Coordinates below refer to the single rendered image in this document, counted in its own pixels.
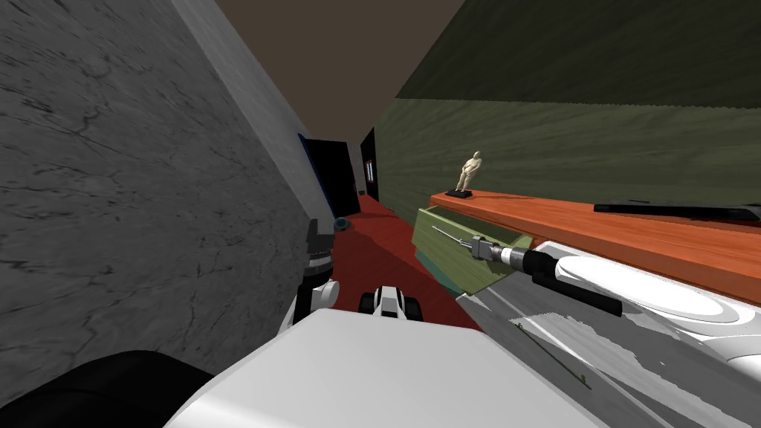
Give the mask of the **dark door with small window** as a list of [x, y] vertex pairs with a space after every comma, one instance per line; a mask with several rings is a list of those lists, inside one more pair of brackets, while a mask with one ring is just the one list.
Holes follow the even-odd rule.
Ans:
[[364, 173], [364, 185], [366, 185], [366, 193], [373, 197], [376, 201], [379, 201], [378, 192], [378, 173], [377, 173], [377, 160], [375, 151], [375, 129], [372, 128], [364, 138], [360, 145], [362, 161], [363, 161], [363, 173]]

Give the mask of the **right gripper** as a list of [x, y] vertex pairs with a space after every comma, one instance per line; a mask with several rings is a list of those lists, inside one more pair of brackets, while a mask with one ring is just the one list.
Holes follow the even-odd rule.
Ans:
[[499, 244], [488, 241], [483, 236], [473, 236], [470, 239], [458, 239], [462, 247], [471, 250], [471, 256], [474, 259], [481, 259], [487, 262], [502, 262], [502, 251], [504, 247]]

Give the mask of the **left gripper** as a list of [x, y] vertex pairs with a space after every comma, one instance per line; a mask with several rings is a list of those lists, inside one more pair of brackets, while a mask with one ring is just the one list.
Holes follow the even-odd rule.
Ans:
[[334, 248], [334, 233], [320, 233], [319, 220], [310, 220], [307, 234], [307, 253], [311, 258], [327, 257]]

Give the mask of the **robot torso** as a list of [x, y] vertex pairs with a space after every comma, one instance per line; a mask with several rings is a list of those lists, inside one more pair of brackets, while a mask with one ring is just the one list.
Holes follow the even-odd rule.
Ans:
[[609, 428], [480, 331], [321, 308], [164, 428]]

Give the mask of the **black door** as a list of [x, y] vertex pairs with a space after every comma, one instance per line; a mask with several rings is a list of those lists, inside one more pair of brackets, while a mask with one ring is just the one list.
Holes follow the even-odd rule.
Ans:
[[328, 206], [335, 218], [360, 212], [346, 142], [305, 138], [299, 134]]

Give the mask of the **green drawer front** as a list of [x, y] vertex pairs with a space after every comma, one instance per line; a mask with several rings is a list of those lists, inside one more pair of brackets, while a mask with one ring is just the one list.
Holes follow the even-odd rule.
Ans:
[[483, 236], [504, 247], [529, 248], [530, 236], [443, 207], [419, 209], [412, 243], [419, 262], [447, 289], [476, 294], [514, 270], [500, 262], [474, 259], [471, 250], [455, 242]]

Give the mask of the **beige human figurine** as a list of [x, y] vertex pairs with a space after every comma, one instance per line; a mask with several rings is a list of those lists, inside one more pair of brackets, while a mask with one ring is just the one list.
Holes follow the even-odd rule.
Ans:
[[472, 195], [472, 191], [468, 189], [470, 182], [476, 175], [479, 167], [482, 164], [481, 152], [477, 151], [473, 154], [473, 157], [469, 159], [462, 167], [461, 175], [455, 189], [448, 190], [445, 195], [467, 199]]

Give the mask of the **flat black object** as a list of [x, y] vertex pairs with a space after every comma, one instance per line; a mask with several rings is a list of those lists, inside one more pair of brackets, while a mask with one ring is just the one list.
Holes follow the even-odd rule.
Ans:
[[593, 210], [599, 213], [655, 215], [706, 221], [761, 222], [761, 205], [759, 204], [711, 206], [628, 200], [595, 204]]

